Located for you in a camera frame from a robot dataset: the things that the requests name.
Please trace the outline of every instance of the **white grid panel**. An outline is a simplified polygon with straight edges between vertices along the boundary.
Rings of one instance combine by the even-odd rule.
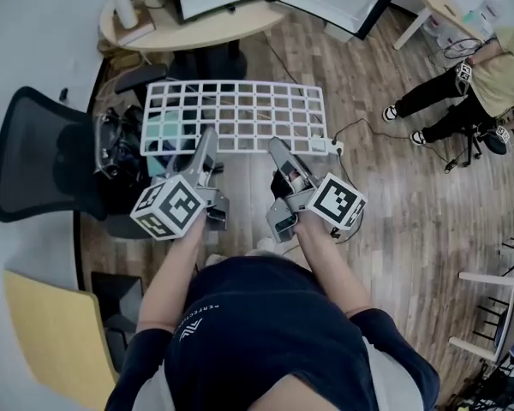
[[[277,136],[293,153],[327,155],[322,89],[254,80],[150,84],[140,153],[194,153],[206,126],[218,134],[218,153],[267,152]]]

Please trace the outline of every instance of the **wooden floor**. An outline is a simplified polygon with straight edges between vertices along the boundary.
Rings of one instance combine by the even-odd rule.
[[[447,106],[436,104],[393,123],[381,119],[386,105],[439,72],[426,59],[430,50],[420,33],[402,50],[392,49],[410,23],[408,16],[388,9],[365,41],[342,44],[322,33],[319,20],[296,13],[266,35],[298,81],[324,89],[330,136],[360,118],[378,132],[407,136],[434,123]],[[290,81],[263,33],[244,39],[242,49],[248,57],[248,79]],[[339,138],[350,178],[369,199],[361,231],[339,248],[370,289],[374,304],[394,318],[407,340],[439,371],[444,402],[478,364],[469,353],[448,346],[449,336],[486,345],[470,332],[475,305],[495,293],[483,284],[462,283],[457,274],[506,268],[497,249],[514,236],[514,139],[505,156],[485,150],[469,168],[447,175],[445,163],[431,150],[374,136],[363,122]],[[433,147],[451,159],[463,142],[452,137]],[[243,254],[269,235],[265,213],[272,203],[273,164],[265,155],[223,161],[226,169],[219,185],[230,198],[230,230],[207,252]],[[322,173],[341,174],[334,157],[308,164]],[[153,241],[113,241],[88,217],[82,219],[81,245],[88,288],[91,270],[139,275],[148,285],[166,248]],[[290,253],[295,260],[301,256],[300,249]]]

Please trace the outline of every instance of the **desk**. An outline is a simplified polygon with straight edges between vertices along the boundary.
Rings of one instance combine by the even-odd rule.
[[[394,49],[397,51],[402,48],[406,41],[411,38],[417,29],[421,27],[422,23],[432,14],[440,14],[471,38],[476,38],[480,41],[485,40],[481,33],[463,22],[464,13],[453,0],[422,0],[422,2],[425,4],[425,8],[419,12],[413,23],[411,23],[396,43],[394,43]]]
[[[492,362],[503,360],[505,355],[508,354],[512,345],[514,344],[514,277],[498,277],[488,276],[485,274],[461,272],[459,273],[459,278],[463,280],[471,280],[474,282],[502,284],[511,287],[511,300],[508,306],[508,312],[506,314],[505,327],[500,338],[499,346],[495,352],[478,347],[469,342],[465,342],[459,338],[451,337],[449,339],[450,344],[468,350],[474,354],[478,354],[484,359],[491,360]]]
[[[9,314],[33,376],[62,396],[103,409],[116,383],[95,295],[3,273]]]
[[[159,3],[146,0],[146,4],[155,7]],[[109,0],[99,18],[99,28],[107,40],[117,45],[112,26],[113,12],[114,4]],[[237,4],[234,13],[222,9],[180,25],[173,3],[170,3],[164,9],[151,9],[156,26],[154,32],[123,46],[123,49],[141,53],[175,52],[170,76],[177,79],[243,79],[247,62],[239,51],[238,40],[274,26],[288,12],[280,4],[253,0]],[[184,51],[194,51],[194,63]]]

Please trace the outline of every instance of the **standing person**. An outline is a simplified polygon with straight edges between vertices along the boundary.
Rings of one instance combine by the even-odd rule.
[[[436,371],[372,307],[323,221],[299,215],[314,274],[262,253],[191,281],[204,214],[173,242],[107,410],[433,409]]]
[[[467,98],[450,108],[447,115],[431,127],[411,133],[415,145],[445,139],[465,125],[490,122],[514,106],[514,27],[500,27],[497,37],[481,47],[467,64],[472,67],[472,81]],[[383,111],[391,122],[407,117],[445,98],[460,98],[455,84],[455,69],[450,68],[420,84]]]

